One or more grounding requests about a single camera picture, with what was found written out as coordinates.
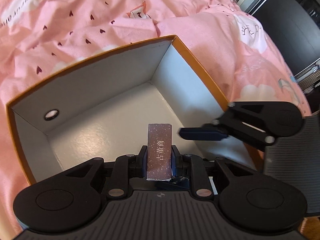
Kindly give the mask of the purple glitter small box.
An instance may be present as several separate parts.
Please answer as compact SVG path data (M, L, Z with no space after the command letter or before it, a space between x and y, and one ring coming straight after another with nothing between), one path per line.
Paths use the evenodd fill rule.
M146 179L171 179L171 124L148 124Z

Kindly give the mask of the orange cardboard box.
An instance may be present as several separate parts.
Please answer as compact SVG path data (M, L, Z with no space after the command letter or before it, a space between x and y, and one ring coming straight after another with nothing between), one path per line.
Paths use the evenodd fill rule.
M94 157L114 161L137 154L148 125L172 126L183 154L223 156L254 167L238 139L193 142L181 127L218 118L228 100L174 35L137 42L73 64L29 88L7 105L12 140L29 184Z

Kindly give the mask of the pink patterned bed quilt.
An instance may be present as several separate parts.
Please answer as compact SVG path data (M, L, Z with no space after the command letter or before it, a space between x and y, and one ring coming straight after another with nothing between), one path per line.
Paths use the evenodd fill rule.
M50 74L110 49L177 35L230 101L288 101L311 114L280 51L235 0L1 0L1 239L20 233L28 182L6 105Z

